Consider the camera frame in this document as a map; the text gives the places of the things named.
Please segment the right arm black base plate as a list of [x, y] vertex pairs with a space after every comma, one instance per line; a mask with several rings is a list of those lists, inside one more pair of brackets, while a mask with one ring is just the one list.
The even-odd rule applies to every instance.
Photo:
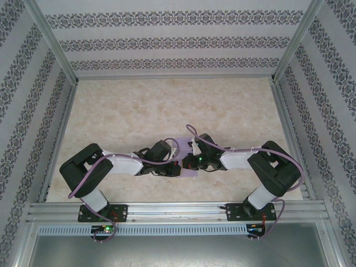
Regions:
[[250, 204], [227, 203], [225, 205], [226, 217], [228, 221], [275, 221], [276, 211], [273, 203], [268, 203], [258, 210]]

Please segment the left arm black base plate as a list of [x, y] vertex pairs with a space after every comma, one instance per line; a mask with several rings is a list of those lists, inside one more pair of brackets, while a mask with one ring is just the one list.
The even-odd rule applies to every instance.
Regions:
[[[109, 204], [97, 213], [115, 223], [124, 223], [127, 220], [128, 206], [124, 204]], [[78, 214], [78, 222], [99, 223], [104, 222], [104, 219], [92, 213], [85, 205], [81, 205]]]

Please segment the aluminium table side rail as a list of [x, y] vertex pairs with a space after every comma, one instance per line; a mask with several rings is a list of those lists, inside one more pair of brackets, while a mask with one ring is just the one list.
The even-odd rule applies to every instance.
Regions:
[[309, 174], [308, 174], [308, 168], [305, 165], [304, 158], [302, 156], [298, 139], [294, 131], [293, 127], [293, 122], [292, 119], [290, 118], [290, 114], [287, 108], [287, 105], [284, 101], [282, 91], [280, 89], [280, 86], [275, 83], [273, 80], [270, 81], [270, 87], [271, 91], [273, 94], [273, 98], [276, 104], [276, 108], [279, 114], [279, 118], [281, 121], [281, 125], [284, 131], [284, 135], [286, 138], [286, 144], [289, 149], [289, 154], [297, 160], [298, 163], [301, 164], [301, 167], [304, 170], [305, 173], [305, 179], [303, 182], [303, 188], [305, 188], [305, 191], [308, 193], [307, 195], [303, 194], [303, 199], [304, 200], [316, 200], [317, 197], [314, 193], [312, 184], [310, 182]]
[[42, 203], [47, 200], [48, 190], [51, 186], [51, 181], [53, 179], [53, 174], [55, 172], [56, 162], [58, 160], [58, 156], [59, 156], [60, 149], [61, 149], [61, 143], [63, 141], [66, 127], [67, 127], [67, 124], [69, 121], [69, 117], [70, 117], [73, 102], [75, 99], [77, 87], [78, 87], [78, 82], [72, 86], [70, 93], [68, 94], [68, 97], [67, 97], [67, 100], [65, 103], [65, 108], [63, 109], [62, 117], [61, 117], [58, 131], [56, 134], [56, 139], [53, 144], [52, 152], [50, 155], [50, 160], [48, 162], [47, 170], [43, 177], [43, 181], [41, 183], [41, 187], [39, 189], [39, 194], [37, 196], [36, 202]]

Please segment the grey wall base strip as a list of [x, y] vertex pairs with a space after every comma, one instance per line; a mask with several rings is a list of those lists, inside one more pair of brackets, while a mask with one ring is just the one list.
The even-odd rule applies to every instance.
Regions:
[[88, 76], [79, 77], [79, 81], [93, 80], [166, 80], [166, 79], [211, 79], [211, 78], [268, 78], [273, 75], [135, 75], [135, 76]]

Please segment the aluminium mounting rail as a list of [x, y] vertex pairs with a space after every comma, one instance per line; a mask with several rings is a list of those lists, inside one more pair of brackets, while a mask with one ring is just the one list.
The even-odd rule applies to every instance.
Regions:
[[[127, 224], [203, 224], [228, 223], [225, 202], [127, 202]], [[75, 224], [81, 204], [48, 202], [31, 204], [26, 223]], [[280, 223], [329, 222], [330, 216], [322, 200], [286, 201], [274, 204]]]

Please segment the grey metal sheet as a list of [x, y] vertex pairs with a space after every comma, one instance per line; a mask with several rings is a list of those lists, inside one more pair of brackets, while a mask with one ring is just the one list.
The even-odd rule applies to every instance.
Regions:
[[41, 236], [29, 267], [334, 267], [316, 242], [242, 236]]

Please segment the aluminium frame post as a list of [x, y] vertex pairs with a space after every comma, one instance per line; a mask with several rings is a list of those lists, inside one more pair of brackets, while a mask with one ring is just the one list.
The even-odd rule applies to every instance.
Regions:
[[291, 41], [289, 42], [285, 52], [283, 53], [275, 72], [272, 74], [271, 79], [269, 80], [271, 83], [276, 83], [280, 80], [285, 69], [293, 58], [295, 51], [297, 50], [305, 34], [307, 33], [312, 21], [318, 14], [323, 2], [324, 0], [311, 0], [310, 5], [306, 9], [298, 27], [296, 28], [294, 35], [291, 38]]
[[31, 17], [33, 18], [34, 22], [38, 26], [39, 30], [42, 33], [42, 36], [45, 38], [47, 44], [49, 45], [50, 49], [56, 56], [61, 68], [64, 70], [67, 78], [69, 79], [72, 85], [77, 85], [78, 78], [73, 70], [69, 60], [67, 59], [60, 42], [56, 38], [48, 20], [46, 19], [45, 15], [43, 14], [39, 4], [36, 0], [23, 0], [24, 5], [28, 9]]

